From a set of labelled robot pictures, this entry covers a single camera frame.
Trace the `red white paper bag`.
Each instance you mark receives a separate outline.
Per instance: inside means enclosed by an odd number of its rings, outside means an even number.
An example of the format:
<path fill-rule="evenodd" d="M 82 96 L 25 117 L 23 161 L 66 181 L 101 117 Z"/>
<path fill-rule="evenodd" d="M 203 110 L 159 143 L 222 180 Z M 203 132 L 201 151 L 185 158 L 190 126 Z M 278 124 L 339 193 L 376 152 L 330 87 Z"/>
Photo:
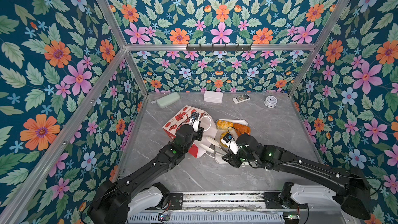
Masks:
<path fill-rule="evenodd" d="M 189 105 L 177 112 L 162 129 L 195 158 L 206 153 L 206 149 L 212 145 L 207 139 L 214 139 L 217 134 L 216 123 L 210 114 Z"/>

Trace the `yellow green fake bread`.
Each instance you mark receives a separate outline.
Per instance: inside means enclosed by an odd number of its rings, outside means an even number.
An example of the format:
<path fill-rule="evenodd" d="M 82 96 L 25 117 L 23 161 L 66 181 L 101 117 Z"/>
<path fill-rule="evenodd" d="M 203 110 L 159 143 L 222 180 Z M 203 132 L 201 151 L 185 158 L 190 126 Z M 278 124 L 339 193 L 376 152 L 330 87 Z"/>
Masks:
<path fill-rule="evenodd" d="M 221 146 L 223 146 L 225 148 L 230 147 L 231 140 L 232 140 L 232 136 L 229 132 L 224 132 L 220 136 L 220 144 L 221 144 Z"/>

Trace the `orange fake croissant bread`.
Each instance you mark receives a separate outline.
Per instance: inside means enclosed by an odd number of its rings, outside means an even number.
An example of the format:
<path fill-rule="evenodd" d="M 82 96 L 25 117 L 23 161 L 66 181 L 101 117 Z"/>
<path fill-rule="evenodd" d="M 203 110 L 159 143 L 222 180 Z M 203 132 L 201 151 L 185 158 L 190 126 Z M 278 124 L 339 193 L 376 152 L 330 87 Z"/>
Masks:
<path fill-rule="evenodd" d="M 233 128 L 238 136 L 241 136 L 242 134 L 247 134 L 247 135 L 251 134 L 251 128 L 247 125 L 234 123 Z"/>

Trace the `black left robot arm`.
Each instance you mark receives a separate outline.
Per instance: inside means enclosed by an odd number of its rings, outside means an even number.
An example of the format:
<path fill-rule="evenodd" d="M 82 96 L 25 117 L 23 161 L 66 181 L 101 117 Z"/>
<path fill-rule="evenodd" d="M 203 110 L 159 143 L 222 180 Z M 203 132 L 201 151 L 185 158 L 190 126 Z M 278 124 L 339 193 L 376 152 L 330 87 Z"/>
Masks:
<path fill-rule="evenodd" d="M 96 191 L 87 215 L 95 224 L 124 224 L 133 215 L 151 207 L 164 207 L 170 191 L 162 184 L 146 186 L 170 171 L 185 158 L 194 141 L 200 141 L 204 128 L 183 124 L 175 138 L 168 142 L 146 165 L 114 182 L 107 180 Z"/>

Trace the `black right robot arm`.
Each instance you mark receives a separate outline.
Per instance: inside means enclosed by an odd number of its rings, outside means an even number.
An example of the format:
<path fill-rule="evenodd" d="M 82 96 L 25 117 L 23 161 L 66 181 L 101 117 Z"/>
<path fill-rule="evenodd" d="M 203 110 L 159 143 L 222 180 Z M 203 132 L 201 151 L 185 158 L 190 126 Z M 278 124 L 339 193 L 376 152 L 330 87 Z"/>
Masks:
<path fill-rule="evenodd" d="M 234 168 L 246 162 L 254 169 L 275 170 L 303 177 L 335 192 L 332 199 L 343 212 L 361 220 L 369 220 L 370 184 L 360 168 L 329 167 L 304 159 L 275 145 L 262 145 L 247 133 L 237 139 L 227 133 L 220 142 L 209 141 L 224 150 L 223 161 Z"/>

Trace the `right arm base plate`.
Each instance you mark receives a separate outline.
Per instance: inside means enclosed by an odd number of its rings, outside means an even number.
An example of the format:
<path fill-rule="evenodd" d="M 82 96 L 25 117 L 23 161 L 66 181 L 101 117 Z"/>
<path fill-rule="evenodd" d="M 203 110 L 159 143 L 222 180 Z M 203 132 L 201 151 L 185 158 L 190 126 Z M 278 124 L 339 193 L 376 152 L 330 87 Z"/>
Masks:
<path fill-rule="evenodd" d="M 266 207 L 269 209 L 308 209 L 308 204 L 298 204 L 281 192 L 265 192 L 263 193 L 263 199 Z"/>

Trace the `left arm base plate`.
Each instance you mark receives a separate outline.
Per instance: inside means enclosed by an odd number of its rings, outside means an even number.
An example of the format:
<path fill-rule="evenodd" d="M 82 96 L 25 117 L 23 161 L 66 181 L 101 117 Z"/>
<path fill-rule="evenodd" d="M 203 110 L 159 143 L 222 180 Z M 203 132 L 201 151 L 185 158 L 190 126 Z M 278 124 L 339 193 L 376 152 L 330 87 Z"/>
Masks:
<path fill-rule="evenodd" d="M 162 199 L 162 210 L 171 209 L 171 210 L 180 210 L 183 206 L 183 193 L 170 193 L 163 197 Z"/>

